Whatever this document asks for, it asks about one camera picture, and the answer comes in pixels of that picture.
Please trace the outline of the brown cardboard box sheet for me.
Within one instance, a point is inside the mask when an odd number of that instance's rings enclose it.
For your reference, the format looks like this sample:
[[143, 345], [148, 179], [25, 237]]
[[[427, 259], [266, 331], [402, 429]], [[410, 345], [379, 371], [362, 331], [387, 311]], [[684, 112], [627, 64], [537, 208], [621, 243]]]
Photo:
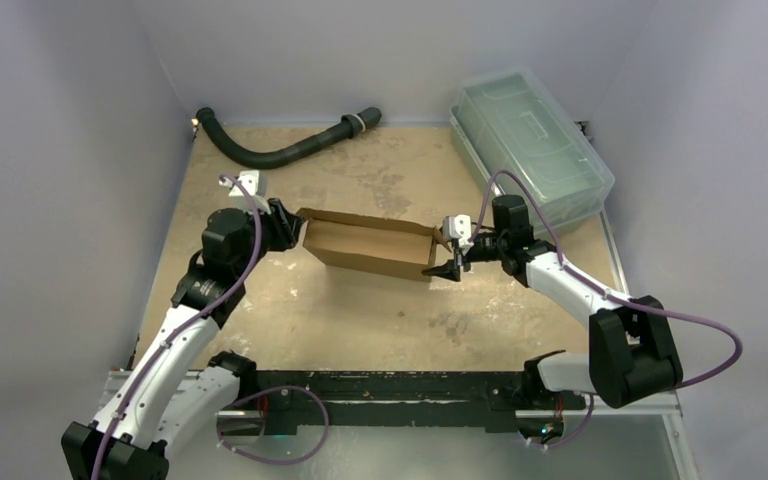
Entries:
[[329, 267], [428, 283], [423, 271], [446, 247], [439, 228], [415, 222], [311, 208], [296, 214], [306, 221], [303, 247]]

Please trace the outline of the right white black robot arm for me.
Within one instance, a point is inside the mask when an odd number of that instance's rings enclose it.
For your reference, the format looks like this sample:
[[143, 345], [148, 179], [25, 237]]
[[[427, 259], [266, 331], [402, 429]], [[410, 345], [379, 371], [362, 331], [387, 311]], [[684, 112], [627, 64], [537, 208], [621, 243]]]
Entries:
[[496, 262], [587, 329], [586, 353], [559, 350], [525, 362], [521, 394], [529, 404], [544, 407], [560, 392], [577, 392], [621, 408], [682, 382], [674, 338], [654, 297], [615, 293], [537, 238], [523, 197], [502, 195], [491, 207], [493, 225], [486, 230], [467, 215], [445, 218], [441, 235], [453, 256], [422, 273], [458, 282], [472, 264]]

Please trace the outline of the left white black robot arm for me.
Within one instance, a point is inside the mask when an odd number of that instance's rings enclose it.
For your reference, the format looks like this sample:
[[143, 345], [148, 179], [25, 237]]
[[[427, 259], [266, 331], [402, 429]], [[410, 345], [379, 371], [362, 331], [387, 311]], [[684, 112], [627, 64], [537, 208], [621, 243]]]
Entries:
[[171, 459], [220, 409], [255, 402], [256, 365], [242, 356], [222, 353], [194, 383], [185, 378], [243, 299], [254, 266], [268, 252], [294, 248], [303, 224], [278, 199], [252, 212], [226, 208], [208, 217], [202, 247], [144, 356], [92, 421], [73, 422], [64, 432], [73, 478], [163, 479]]

